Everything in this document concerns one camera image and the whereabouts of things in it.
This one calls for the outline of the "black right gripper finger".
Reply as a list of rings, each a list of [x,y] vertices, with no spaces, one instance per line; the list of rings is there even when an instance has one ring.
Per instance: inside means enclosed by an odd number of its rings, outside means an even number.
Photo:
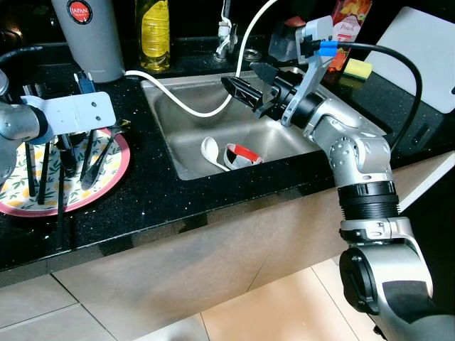
[[[247,105],[254,114],[273,114],[274,104],[263,102],[263,93],[240,77],[222,77],[227,93],[240,103]]]
[[[250,68],[255,72],[258,78],[264,81],[269,87],[275,85],[275,79],[280,72],[277,66],[267,63],[250,63]]]

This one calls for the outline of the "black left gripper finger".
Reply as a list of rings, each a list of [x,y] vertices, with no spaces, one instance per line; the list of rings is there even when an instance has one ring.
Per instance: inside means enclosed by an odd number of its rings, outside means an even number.
[[[107,145],[101,150],[100,157],[98,157],[97,161],[95,161],[95,170],[100,171],[101,167],[103,166],[105,156],[107,155],[110,146],[114,143],[114,139],[116,138],[116,133],[112,132],[110,137],[107,141]]]
[[[98,161],[93,161],[93,150],[87,147],[80,178],[80,187],[82,190],[88,190],[95,184],[95,179],[97,179],[99,171],[100,166],[98,165]]]

